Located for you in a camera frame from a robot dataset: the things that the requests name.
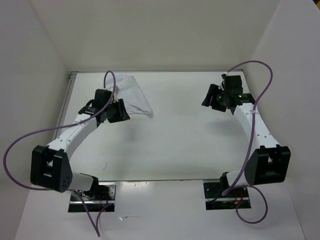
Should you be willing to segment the white skirt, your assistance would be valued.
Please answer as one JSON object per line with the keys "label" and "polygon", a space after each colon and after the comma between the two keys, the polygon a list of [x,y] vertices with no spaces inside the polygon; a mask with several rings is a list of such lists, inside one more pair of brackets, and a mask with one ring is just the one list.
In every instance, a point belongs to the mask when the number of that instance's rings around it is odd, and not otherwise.
{"label": "white skirt", "polygon": [[145,115],[154,117],[153,110],[136,79],[124,73],[115,73],[115,93],[111,103],[123,99],[126,112],[129,115]]}

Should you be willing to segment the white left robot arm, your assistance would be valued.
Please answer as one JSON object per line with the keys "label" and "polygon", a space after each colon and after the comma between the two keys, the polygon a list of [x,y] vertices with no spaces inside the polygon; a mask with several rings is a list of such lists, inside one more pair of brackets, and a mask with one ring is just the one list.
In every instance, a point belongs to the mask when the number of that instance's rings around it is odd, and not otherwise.
{"label": "white left robot arm", "polygon": [[94,200],[99,196],[99,179],[89,174],[73,172],[70,159],[85,138],[104,121],[117,123],[129,120],[130,117],[124,101],[118,99],[97,117],[81,123],[97,111],[91,106],[83,107],[74,121],[74,126],[67,128],[46,146],[37,145],[33,149],[30,171],[30,181],[33,185],[60,193],[81,192],[88,200]]}

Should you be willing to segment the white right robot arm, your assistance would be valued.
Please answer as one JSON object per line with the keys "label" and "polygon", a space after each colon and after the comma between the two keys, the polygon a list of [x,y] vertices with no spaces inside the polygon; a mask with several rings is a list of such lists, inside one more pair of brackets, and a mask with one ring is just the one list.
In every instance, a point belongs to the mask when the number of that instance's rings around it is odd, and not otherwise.
{"label": "white right robot arm", "polygon": [[241,169],[224,172],[220,177],[219,191],[223,196],[231,196],[237,187],[282,183],[285,180],[291,151],[272,136],[251,94],[243,93],[240,87],[232,91],[211,84],[202,106],[220,112],[230,110],[249,140]]}

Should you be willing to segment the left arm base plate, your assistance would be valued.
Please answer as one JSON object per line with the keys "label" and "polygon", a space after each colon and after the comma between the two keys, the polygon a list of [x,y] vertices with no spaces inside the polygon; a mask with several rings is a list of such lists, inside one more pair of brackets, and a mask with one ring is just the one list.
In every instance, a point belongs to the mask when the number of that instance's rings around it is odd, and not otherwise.
{"label": "left arm base plate", "polygon": [[100,181],[98,188],[92,193],[89,191],[76,191],[70,195],[69,213],[84,213],[85,207],[79,196],[82,197],[90,213],[114,212],[116,199],[115,181]]}

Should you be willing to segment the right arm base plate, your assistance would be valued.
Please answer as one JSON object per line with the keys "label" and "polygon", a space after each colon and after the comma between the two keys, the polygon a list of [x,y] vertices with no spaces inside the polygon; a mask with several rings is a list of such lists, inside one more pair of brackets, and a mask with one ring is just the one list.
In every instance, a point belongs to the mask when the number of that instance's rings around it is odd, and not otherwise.
{"label": "right arm base plate", "polygon": [[246,188],[238,188],[222,196],[223,187],[218,181],[204,181],[204,198],[206,210],[250,209],[251,203]]}

